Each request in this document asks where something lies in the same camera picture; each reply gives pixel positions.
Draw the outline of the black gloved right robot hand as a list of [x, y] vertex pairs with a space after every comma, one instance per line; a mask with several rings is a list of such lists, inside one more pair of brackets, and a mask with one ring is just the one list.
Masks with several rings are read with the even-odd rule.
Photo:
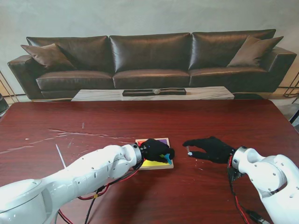
[[211, 136], [209, 138], [187, 140], [183, 143], [184, 147], [197, 147], [205, 152], [190, 151], [188, 155], [195, 159], [207, 160], [214, 163], [225, 164], [230, 156], [234, 155], [236, 149], [229, 146], [220, 139]]

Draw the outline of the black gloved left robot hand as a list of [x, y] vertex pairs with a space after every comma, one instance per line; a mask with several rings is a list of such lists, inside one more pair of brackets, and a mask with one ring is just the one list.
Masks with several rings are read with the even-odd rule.
[[[139, 148], [143, 157], [148, 161], [168, 163], [169, 160], [171, 161], [175, 157], [174, 149], [159, 140], [148, 139]], [[167, 154], [169, 155], [169, 160], [164, 157]]]

